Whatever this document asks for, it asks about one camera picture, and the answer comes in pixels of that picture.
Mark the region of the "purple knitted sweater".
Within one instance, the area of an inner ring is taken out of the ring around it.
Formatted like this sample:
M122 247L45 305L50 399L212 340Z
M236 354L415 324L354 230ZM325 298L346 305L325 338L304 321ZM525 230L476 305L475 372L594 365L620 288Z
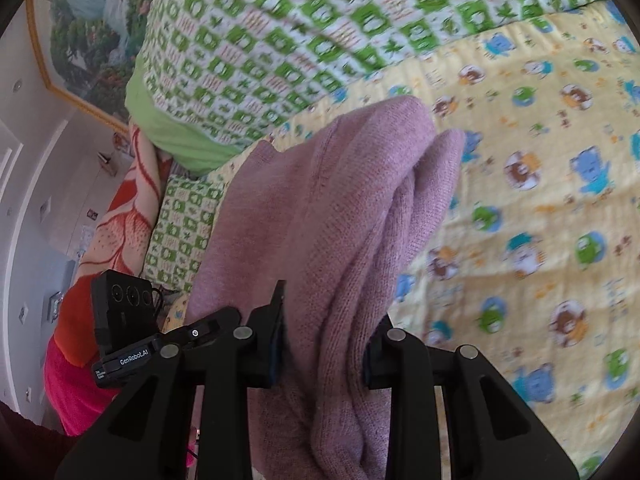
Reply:
M242 315L285 284L278 384L250 394L250 452L268 479L379 479L390 394L363 385L366 345L399 274L442 223L464 133L400 96L286 151L259 142L224 194L186 320Z

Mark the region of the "red orange floral blanket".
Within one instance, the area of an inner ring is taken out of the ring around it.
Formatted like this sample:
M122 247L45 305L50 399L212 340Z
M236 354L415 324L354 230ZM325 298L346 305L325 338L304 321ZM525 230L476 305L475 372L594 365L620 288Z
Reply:
M134 161L80 259L60 307L43 367L44 390L71 437L88 430L118 393L98 384L101 356L117 339L107 332L122 311L151 309L135 292L143 268L171 158L136 124L129 125Z

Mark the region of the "green patterned pillow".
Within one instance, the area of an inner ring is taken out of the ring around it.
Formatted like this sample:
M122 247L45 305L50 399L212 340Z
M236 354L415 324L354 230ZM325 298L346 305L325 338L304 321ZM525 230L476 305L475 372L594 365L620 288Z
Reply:
M169 177L142 275L167 290L190 292L203 261L224 186Z

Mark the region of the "yellow bear print bedsheet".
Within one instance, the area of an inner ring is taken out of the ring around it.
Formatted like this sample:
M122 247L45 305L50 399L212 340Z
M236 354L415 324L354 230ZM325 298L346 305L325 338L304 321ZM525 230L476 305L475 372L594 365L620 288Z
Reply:
M395 324L472 344L578 476L614 471L639 406L639 46L604 0L465 38L294 117L286 152L339 114L409 93L464 131L447 218L400 274Z

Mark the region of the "green white checkered quilt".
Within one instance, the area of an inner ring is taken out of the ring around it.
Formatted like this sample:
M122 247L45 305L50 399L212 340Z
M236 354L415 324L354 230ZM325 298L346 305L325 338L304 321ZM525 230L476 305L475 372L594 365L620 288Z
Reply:
M205 174L325 96L465 36L597 0L142 0L130 122Z

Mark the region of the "framed landscape wall painting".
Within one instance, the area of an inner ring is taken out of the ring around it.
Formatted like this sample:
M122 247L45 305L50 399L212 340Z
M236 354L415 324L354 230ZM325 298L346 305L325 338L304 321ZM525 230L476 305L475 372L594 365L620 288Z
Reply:
M44 85L125 133L126 87L153 0L26 0L32 50Z

